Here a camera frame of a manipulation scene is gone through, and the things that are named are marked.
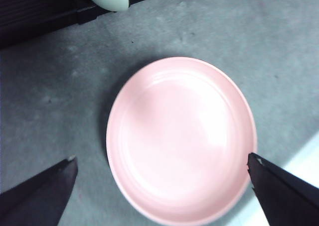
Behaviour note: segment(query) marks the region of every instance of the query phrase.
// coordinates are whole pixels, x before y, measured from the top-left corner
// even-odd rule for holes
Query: gray carpet
[[[1,191],[76,154],[60,226],[156,225],[118,190],[105,130],[125,80],[168,56],[228,74],[251,106],[258,152],[283,165],[319,130],[318,16],[318,0],[147,0],[0,51]]]

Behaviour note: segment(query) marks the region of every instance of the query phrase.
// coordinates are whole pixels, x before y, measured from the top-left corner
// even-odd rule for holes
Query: pink plate
[[[201,60],[153,62],[118,94],[107,153],[126,199],[161,224],[196,226],[225,214],[245,191],[256,129],[238,87]]]

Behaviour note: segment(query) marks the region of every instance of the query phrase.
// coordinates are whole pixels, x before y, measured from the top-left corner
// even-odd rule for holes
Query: ceramic plate
[[[139,70],[119,92],[107,154],[126,199],[161,224],[196,226],[245,191],[256,129],[243,94],[201,60],[174,57]]]

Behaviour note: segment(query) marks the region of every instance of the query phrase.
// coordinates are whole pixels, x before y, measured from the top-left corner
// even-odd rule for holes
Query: floor
[[[118,190],[105,153],[113,100],[169,56],[224,71],[254,114],[258,153],[280,166],[319,130],[318,0],[147,0],[0,51],[1,191],[76,154],[60,226],[157,225]],[[250,188],[222,226],[253,197]]]

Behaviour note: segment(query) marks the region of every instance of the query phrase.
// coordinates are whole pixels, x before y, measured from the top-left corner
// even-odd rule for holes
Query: plate
[[[196,226],[244,193],[254,119],[234,82],[198,59],[155,61],[122,87],[107,126],[107,154],[122,194],[165,225]]]

